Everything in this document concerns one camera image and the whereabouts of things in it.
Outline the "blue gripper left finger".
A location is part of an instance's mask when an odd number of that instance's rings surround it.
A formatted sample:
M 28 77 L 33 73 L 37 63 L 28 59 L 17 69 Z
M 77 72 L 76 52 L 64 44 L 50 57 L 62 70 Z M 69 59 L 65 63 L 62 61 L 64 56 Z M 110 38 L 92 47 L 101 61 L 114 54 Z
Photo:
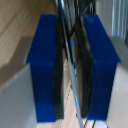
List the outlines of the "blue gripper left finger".
M 56 15 L 41 15 L 27 56 L 38 122 L 55 122 L 63 113 L 62 31 Z

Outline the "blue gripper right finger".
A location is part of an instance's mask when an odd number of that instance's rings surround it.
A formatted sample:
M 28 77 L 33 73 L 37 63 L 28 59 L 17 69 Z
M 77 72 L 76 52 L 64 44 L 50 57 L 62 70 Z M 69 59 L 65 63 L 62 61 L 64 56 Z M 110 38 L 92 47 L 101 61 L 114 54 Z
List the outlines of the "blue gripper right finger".
M 82 118 L 107 119 L 113 80 L 120 58 L 97 15 L 75 20 L 75 63 Z

